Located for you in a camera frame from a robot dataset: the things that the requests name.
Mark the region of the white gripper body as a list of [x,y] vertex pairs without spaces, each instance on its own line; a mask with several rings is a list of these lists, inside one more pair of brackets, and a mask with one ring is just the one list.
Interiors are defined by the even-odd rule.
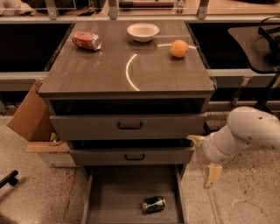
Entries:
[[226,163],[241,148],[242,140],[235,136],[227,125],[212,132],[202,141],[202,150],[206,159],[215,164]]

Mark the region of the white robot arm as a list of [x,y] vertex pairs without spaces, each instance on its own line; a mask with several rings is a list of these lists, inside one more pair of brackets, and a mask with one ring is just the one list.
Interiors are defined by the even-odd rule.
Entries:
[[280,122],[278,118],[256,108],[239,107],[227,116],[227,124],[207,136],[188,135],[209,162],[205,187],[212,187],[220,178],[222,165],[239,151],[256,145],[280,151]]

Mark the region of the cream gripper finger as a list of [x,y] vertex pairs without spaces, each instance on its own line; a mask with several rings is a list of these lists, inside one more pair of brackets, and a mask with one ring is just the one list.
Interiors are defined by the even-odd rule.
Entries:
[[205,179],[205,188],[210,188],[214,186],[222,173],[222,165],[221,164],[215,164],[215,163],[209,163],[206,166],[206,179]]
[[204,137],[197,135],[188,135],[187,139],[192,141],[196,146],[200,147],[203,144]]

